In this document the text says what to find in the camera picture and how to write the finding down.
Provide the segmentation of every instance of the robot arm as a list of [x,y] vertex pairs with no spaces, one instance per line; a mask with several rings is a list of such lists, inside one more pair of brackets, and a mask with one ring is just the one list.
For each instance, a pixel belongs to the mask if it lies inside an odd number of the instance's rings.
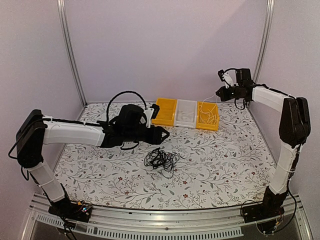
[[[33,110],[16,134],[16,143],[9,157],[17,159],[21,168],[27,169],[33,180],[41,187],[50,201],[49,213],[62,218],[88,222],[90,204],[71,202],[62,184],[42,157],[43,144],[86,144],[100,148],[121,146],[124,142],[143,141],[152,145],[161,144],[169,132],[161,126],[151,125],[159,106],[153,104],[143,110],[133,104],[124,105],[118,116],[106,121],[80,122],[43,116]],[[11,152],[16,147],[17,157]]]
[[281,151],[277,167],[265,190],[262,204],[242,208],[241,214],[247,223],[284,213],[282,204],[289,192],[289,181],[296,170],[302,145],[306,142],[311,127],[308,102],[304,97],[293,97],[265,84],[255,84],[247,68],[232,69],[235,70],[236,84],[226,71],[218,72],[221,81],[225,82],[225,86],[216,92],[222,102],[243,99],[243,104],[253,101],[281,113]]

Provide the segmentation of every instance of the aluminum frame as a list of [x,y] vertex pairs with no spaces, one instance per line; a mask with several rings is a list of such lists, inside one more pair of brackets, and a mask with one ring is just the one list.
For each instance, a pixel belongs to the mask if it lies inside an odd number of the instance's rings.
[[62,28],[62,35],[63,35],[65,49],[67,51],[68,60],[69,60],[72,75],[73,75],[73,80],[74,80],[75,87],[78,92],[81,104],[83,107],[85,107],[87,105],[87,100],[86,100],[85,92],[79,77],[76,59],[75,59],[75,55],[74,55],[74,51],[73,51],[72,43],[70,39],[70,32],[69,32],[67,14],[66,14],[66,8],[65,8],[65,0],[57,0],[57,5],[58,5],[60,23]]
[[253,81],[255,83],[257,83],[259,80],[262,64],[265,58],[267,43],[270,35],[270,29],[271,29],[273,14],[274,14],[274,6],[275,6],[275,0],[268,0],[266,5],[265,21],[264,21],[260,50],[259,50],[259,54],[258,54],[258,58],[256,61],[254,74],[253,74]]
[[[301,200],[297,200],[296,221],[302,240],[312,240],[310,227],[304,212]],[[285,216],[292,214],[295,203],[292,198],[287,198],[283,207]],[[198,240],[209,239],[208,234],[233,232],[248,225],[255,225],[256,222],[245,223],[240,216],[241,206],[230,206],[222,208],[192,209],[192,210],[143,210],[125,209],[109,206],[94,205],[89,223],[74,222],[74,231],[85,235],[91,235],[107,239],[121,239],[121,235],[132,234],[135,239],[151,239],[150,236],[157,236],[158,239],[188,239],[183,236],[198,236]],[[49,202],[44,195],[35,193],[29,206],[29,221],[25,228],[23,240],[30,240],[35,221],[49,224],[54,227],[61,227],[57,216],[48,213]],[[271,220],[272,218],[258,221],[258,223]],[[114,237],[104,235],[114,233]]]

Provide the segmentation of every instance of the table surface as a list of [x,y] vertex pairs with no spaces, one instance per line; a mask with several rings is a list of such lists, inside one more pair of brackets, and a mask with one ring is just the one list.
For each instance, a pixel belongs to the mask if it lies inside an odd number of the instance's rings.
[[[110,118],[125,104],[111,104]],[[81,120],[105,121],[106,109],[106,103],[89,104]],[[218,131],[165,127],[170,137],[161,145],[140,142],[121,150],[67,144],[55,176],[71,199],[105,206],[205,209],[260,201],[276,164],[247,109],[218,103],[218,110]],[[171,179],[165,171],[144,166],[145,156],[158,147],[183,157]]]

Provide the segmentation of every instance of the white wall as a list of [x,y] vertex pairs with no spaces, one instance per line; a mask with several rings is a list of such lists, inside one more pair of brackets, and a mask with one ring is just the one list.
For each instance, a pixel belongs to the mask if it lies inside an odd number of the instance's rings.
[[[57,1],[0,1],[0,239],[17,240],[37,188],[7,157],[32,109],[75,119],[81,111],[64,46]],[[52,166],[61,146],[46,147]]]
[[[259,83],[306,97],[311,134],[303,147],[292,188],[299,193],[314,239],[320,239],[320,1],[278,0]],[[251,109],[273,154],[278,158],[280,116],[252,104]]]
[[[124,90],[203,100],[222,68],[254,69],[266,0],[77,0],[66,13],[88,102]],[[126,95],[118,100],[137,100]]]

